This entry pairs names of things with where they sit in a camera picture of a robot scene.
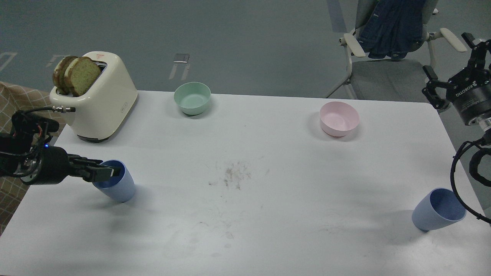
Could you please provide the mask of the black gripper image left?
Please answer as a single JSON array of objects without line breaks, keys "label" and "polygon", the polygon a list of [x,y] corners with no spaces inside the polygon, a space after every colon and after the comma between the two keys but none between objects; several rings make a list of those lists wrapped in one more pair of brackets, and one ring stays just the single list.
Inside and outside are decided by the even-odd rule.
[{"label": "black gripper image left", "polygon": [[100,165],[102,162],[101,159],[68,154],[60,147],[43,148],[36,161],[37,167],[31,174],[23,177],[23,183],[27,185],[59,184],[67,176],[88,176],[89,173],[86,171],[88,166],[92,166],[91,182],[109,181],[120,175],[120,167]]}]

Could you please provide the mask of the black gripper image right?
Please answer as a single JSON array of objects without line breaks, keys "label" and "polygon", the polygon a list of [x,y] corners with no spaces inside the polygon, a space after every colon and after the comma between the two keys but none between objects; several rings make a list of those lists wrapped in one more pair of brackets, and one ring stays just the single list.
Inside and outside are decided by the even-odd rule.
[{"label": "black gripper image right", "polygon": [[[463,40],[471,49],[465,70],[449,79],[440,81],[432,66],[424,65],[428,77],[422,89],[430,105],[435,110],[446,110],[450,102],[466,126],[475,125],[481,119],[488,119],[491,111],[490,70],[485,69],[486,54],[490,53],[491,39],[476,39],[471,33],[462,33]],[[447,90],[447,99],[441,98],[436,88]]]}]

